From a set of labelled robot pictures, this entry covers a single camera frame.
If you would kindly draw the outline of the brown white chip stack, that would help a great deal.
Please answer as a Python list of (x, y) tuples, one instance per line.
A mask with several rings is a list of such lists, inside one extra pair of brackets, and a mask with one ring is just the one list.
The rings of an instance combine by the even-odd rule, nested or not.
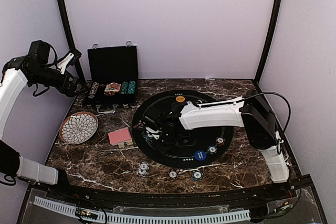
[(175, 180), (178, 178), (178, 173), (175, 170), (169, 171), (167, 175), (170, 180)]

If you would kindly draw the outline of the blue white chip stack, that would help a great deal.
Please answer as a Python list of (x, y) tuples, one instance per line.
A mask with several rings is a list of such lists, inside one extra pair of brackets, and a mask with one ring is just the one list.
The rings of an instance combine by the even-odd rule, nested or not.
[(137, 170), (137, 175), (139, 177), (146, 178), (149, 175), (149, 169), (150, 166), (147, 162), (141, 162)]

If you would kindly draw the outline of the red playing card deck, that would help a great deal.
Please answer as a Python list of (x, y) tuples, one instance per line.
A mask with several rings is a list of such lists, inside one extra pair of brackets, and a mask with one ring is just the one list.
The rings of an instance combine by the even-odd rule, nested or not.
[(109, 142), (112, 146), (124, 148), (133, 145), (132, 136), (128, 127), (108, 133)]

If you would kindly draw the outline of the teal blue chip stack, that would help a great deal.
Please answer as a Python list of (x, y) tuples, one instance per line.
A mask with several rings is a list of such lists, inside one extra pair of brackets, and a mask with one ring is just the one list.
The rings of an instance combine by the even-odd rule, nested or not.
[(192, 180), (193, 181), (200, 181), (200, 180), (203, 179), (203, 177), (204, 177), (203, 173), (199, 170), (194, 170), (192, 172)]

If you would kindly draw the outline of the red chip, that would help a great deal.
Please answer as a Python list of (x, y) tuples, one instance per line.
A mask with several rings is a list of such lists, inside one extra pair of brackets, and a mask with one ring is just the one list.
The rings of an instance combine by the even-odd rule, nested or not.
[(222, 146), (222, 145), (225, 144), (225, 140), (224, 140), (222, 137), (218, 137), (218, 138), (216, 139), (216, 144), (217, 144), (218, 146)]

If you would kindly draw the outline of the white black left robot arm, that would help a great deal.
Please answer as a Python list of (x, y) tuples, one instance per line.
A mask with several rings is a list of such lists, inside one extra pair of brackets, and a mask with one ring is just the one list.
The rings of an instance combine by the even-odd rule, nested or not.
[[(86, 92), (86, 84), (67, 71), (80, 57), (78, 50), (71, 50), (60, 61), (56, 61), (55, 68), (41, 62), (48, 58), (48, 54), (32, 53), (10, 60), (3, 68), (1, 81), (1, 133), (4, 133), (15, 102), (26, 86), (42, 84), (47, 90), (54, 87), (68, 97)], [(24, 158), (4, 142), (1, 142), (1, 173), (33, 183), (54, 185), (54, 193), (63, 201), (74, 197), (74, 189), (62, 181), (66, 173)]]

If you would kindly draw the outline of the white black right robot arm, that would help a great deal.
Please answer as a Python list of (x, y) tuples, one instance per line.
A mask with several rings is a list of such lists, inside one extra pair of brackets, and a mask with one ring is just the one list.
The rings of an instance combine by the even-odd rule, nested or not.
[(180, 93), (172, 108), (156, 113), (153, 121), (146, 130), (161, 140), (159, 150), (162, 153), (176, 140), (179, 127), (185, 131), (218, 126), (243, 127), (250, 145), (262, 153), (270, 171), (274, 184), (268, 187), (269, 197), (278, 200), (287, 193), (290, 171), (281, 150), (284, 133), (279, 131), (276, 116), (262, 93), (207, 103), (188, 100)]

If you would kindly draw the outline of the blue tan chip row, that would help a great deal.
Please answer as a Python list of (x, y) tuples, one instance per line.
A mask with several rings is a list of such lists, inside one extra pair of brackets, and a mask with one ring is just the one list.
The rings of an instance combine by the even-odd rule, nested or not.
[(93, 82), (92, 83), (89, 94), (88, 94), (89, 99), (93, 99), (95, 97), (95, 95), (97, 93), (97, 90), (98, 90), (98, 87), (99, 87), (98, 82)]

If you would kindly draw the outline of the blue small blind button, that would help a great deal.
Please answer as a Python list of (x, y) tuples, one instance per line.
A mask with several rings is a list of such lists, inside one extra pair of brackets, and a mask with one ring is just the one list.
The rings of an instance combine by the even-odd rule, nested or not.
[(204, 161), (207, 158), (205, 151), (196, 151), (194, 157), (197, 161)]

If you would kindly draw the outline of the round black poker mat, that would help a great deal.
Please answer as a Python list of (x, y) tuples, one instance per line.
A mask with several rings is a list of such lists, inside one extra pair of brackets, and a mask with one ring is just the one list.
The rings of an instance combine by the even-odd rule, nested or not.
[[(132, 126), (142, 121), (144, 114), (154, 118), (158, 112), (168, 112), (176, 103), (176, 97), (180, 93), (186, 95), (186, 98), (191, 101), (200, 103), (215, 101), (214, 98), (197, 91), (173, 90), (159, 93), (150, 97), (140, 105), (134, 114)], [(183, 130), (174, 145), (171, 146), (171, 149), (165, 155), (161, 155), (154, 149), (154, 142), (160, 141), (159, 139), (155, 139), (153, 136), (152, 142), (145, 140), (145, 136), (151, 134), (146, 130), (144, 124), (143, 130), (132, 129), (135, 143), (149, 159), (171, 168), (181, 169), (197, 168), (219, 159), (229, 148), (233, 139), (233, 132), (234, 129), (231, 126), (209, 127), (191, 131)], [(218, 146), (216, 144), (218, 137), (222, 137), (225, 140), (224, 145)], [(216, 154), (210, 154), (208, 152), (210, 146), (217, 148)], [(205, 151), (207, 155), (206, 160), (197, 161), (194, 157), (196, 151)]]

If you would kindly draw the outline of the black poker chip case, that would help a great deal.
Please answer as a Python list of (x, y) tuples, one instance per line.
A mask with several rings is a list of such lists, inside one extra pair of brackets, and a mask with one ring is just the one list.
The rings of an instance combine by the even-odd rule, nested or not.
[[(93, 99), (89, 99), (89, 92), (87, 93), (83, 105), (93, 109), (128, 108), (134, 105), (139, 79), (137, 46), (97, 47), (88, 49), (87, 53), (91, 81), (92, 83), (98, 82), (99, 87)], [(107, 84), (112, 82), (121, 84), (124, 81), (135, 81), (137, 83), (135, 94), (120, 94), (120, 92), (113, 96), (104, 94)]]

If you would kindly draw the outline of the boxed card deck in case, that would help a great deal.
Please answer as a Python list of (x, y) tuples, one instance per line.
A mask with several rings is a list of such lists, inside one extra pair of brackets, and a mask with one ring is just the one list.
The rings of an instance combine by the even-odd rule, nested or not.
[(104, 92), (105, 93), (118, 93), (120, 89), (121, 89), (121, 84), (112, 82), (106, 85)]

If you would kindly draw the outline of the red dice set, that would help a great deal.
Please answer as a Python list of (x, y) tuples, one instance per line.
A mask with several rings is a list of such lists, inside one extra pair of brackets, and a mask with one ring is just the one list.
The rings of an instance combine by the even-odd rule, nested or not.
[(104, 94), (107, 95), (107, 96), (113, 96), (113, 95), (115, 95), (114, 92), (105, 92)]

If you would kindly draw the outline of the orange big blind button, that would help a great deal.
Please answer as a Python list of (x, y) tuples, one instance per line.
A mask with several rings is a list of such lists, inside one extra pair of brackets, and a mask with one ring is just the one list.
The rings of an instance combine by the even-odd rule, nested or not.
[(185, 101), (185, 97), (182, 96), (182, 95), (179, 95), (179, 96), (176, 97), (176, 101), (179, 102), (179, 103), (182, 103), (182, 102)]

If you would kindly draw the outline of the teal chip row left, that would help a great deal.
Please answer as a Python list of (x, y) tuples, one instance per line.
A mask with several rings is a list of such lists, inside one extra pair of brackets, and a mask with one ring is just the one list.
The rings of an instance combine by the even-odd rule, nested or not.
[(128, 93), (129, 83), (124, 81), (121, 83), (120, 94), (127, 94)]

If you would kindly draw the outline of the teal chip row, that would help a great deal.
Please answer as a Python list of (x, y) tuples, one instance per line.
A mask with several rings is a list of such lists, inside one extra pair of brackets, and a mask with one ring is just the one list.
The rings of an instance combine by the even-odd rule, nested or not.
[(127, 94), (128, 93), (129, 83), (124, 81), (121, 83), (120, 94)]
[(130, 81), (128, 85), (127, 94), (135, 94), (136, 86), (137, 85), (135, 81)]

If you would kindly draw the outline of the floral ceramic plate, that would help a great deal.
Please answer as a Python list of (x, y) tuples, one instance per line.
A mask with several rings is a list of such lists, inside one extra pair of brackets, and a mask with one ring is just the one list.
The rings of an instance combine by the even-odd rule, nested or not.
[(98, 118), (91, 112), (77, 112), (63, 121), (59, 135), (67, 144), (82, 144), (95, 134), (98, 124)]

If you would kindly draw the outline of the teal chip row right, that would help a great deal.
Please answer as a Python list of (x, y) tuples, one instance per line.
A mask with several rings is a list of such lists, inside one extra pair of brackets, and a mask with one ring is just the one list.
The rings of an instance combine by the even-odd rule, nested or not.
[(135, 81), (130, 81), (128, 85), (127, 94), (135, 94), (136, 86), (137, 85)]

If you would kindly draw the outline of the black left frame post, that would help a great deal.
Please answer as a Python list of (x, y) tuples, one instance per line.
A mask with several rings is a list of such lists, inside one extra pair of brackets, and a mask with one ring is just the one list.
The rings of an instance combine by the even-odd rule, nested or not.
[[(71, 31), (70, 22), (69, 22), (69, 18), (67, 14), (65, 0), (57, 0), (57, 3), (58, 3), (58, 9), (59, 9), (61, 22), (62, 22), (63, 30), (66, 36), (68, 47), (70, 51), (76, 52), (79, 55), (80, 51), (76, 48), (74, 38), (72, 36), (72, 31)], [(73, 65), (75, 67), (78, 78), (82, 82), (86, 83), (85, 76), (83, 74), (82, 66), (81, 66), (79, 59), (80, 59), (80, 56), (77, 57), (77, 60), (75, 61)]]

